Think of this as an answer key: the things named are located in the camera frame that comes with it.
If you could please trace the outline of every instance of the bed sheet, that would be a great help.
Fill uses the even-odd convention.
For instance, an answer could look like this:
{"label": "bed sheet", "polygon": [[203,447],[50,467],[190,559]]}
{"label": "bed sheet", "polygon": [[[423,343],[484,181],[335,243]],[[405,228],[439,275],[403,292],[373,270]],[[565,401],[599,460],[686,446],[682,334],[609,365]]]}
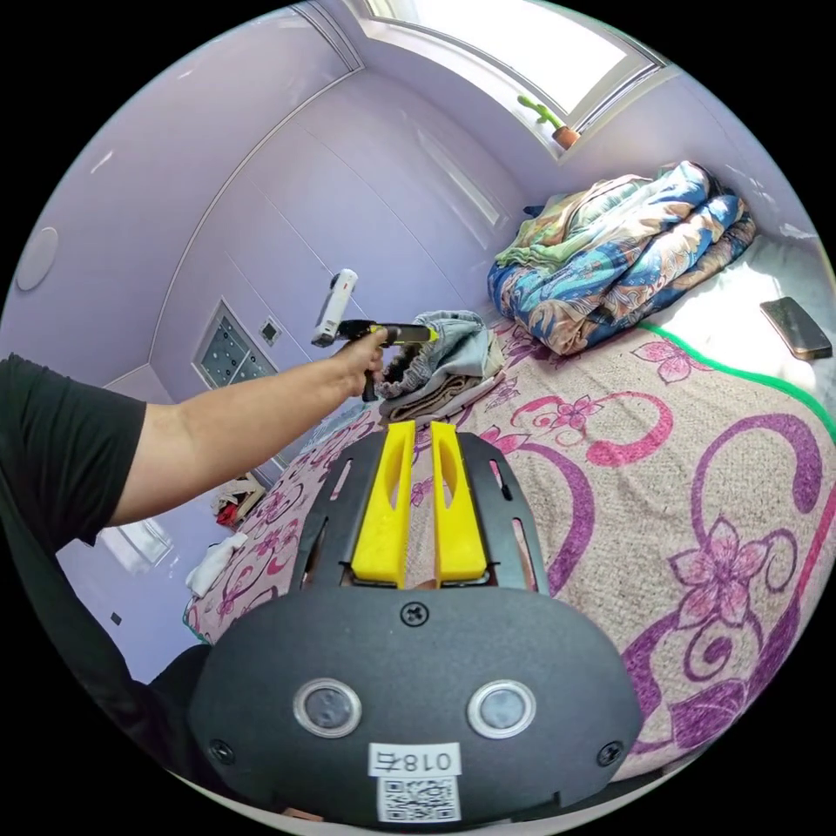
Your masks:
{"label": "bed sheet", "polygon": [[792,296],[836,345],[836,281],[824,253],[759,235],[743,256],[648,321],[726,366],[787,381],[836,415],[836,357],[796,360],[761,302]]}
{"label": "bed sheet", "polygon": [[[683,757],[763,690],[836,557],[836,444],[815,401],[635,328],[560,358],[495,328],[506,378],[452,419],[498,447],[536,519],[549,593],[598,624],[644,714],[617,776]],[[376,409],[300,456],[186,622],[209,642],[287,592],[307,510]],[[417,435],[407,586],[434,575],[429,432]],[[549,637],[543,636],[544,649]]]}

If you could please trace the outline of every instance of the black smartphone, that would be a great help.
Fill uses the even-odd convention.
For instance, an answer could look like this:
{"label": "black smartphone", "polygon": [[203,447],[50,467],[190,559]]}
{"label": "black smartphone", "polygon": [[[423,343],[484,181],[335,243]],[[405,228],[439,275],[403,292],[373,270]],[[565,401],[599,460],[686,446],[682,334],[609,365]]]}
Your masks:
{"label": "black smartphone", "polygon": [[833,357],[833,345],[812,316],[790,296],[761,302],[760,309],[781,339],[799,360],[821,360]]}

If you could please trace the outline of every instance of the hand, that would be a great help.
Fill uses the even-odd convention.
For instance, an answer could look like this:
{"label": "hand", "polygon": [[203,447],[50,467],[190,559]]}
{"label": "hand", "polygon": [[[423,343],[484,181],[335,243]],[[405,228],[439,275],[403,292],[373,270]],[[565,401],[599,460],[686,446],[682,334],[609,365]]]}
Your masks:
{"label": "hand", "polygon": [[332,361],[339,365],[339,374],[346,381],[349,397],[359,398],[366,387],[366,372],[369,371],[378,381],[383,369],[381,345],[388,337],[385,328],[375,331],[362,340],[348,342],[338,351]]}

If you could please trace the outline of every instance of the white bed sheet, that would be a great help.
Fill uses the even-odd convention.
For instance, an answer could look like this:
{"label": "white bed sheet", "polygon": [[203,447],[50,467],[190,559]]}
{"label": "white bed sheet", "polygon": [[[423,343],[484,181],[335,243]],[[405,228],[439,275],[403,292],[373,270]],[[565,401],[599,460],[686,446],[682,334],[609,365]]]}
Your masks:
{"label": "white bed sheet", "polygon": [[836,416],[836,357],[796,360],[758,307],[782,296],[792,296],[836,345],[836,281],[826,256],[762,235],[737,261],[648,321],[715,362],[794,384]]}

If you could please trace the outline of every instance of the lavender wall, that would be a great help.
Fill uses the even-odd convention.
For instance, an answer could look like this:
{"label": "lavender wall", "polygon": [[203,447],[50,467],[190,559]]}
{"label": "lavender wall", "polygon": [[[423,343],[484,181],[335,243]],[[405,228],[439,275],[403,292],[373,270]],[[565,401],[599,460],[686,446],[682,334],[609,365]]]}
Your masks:
{"label": "lavender wall", "polygon": [[185,258],[152,365],[175,400],[221,297],[280,370],[323,356],[311,332],[331,276],[360,276],[348,315],[411,320],[480,307],[485,275],[522,219],[523,192],[455,121],[402,84],[361,71],[283,125],[224,191]]}
{"label": "lavender wall", "polygon": [[558,163],[531,130],[478,87],[412,50],[367,37],[345,0],[318,2],[370,70],[400,81],[478,131],[482,146],[508,167],[527,203],[606,177],[650,176],[660,165],[691,158],[749,201],[762,232],[774,238],[818,238],[765,148],[717,97],[683,72],[649,85],[638,100],[599,120]]}
{"label": "lavender wall", "polygon": [[103,386],[148,361],[175,268],[219,189],[284,117],[348,67],[285,9],[154,79],[84,148],[35,229],[59,235],[42,285],[12,287],[10,351]]}
{"label": "lavender wall", "polygon": [[[172,402],[147,365],[108,388],[141,401]],[[102,543],[90,548],[76,540],[58,553],[72,588],[110,633],[131,674],[141,682],[150,682],[197,641],[182,621],[191,595],[185,578],[206,549],[229,534],[214,521],[210,501],[211,495],[201,496],[156,517],[174,548],[144,575],[129,574]],[[113,612],[122,618],[119,626],[111,620]]]}

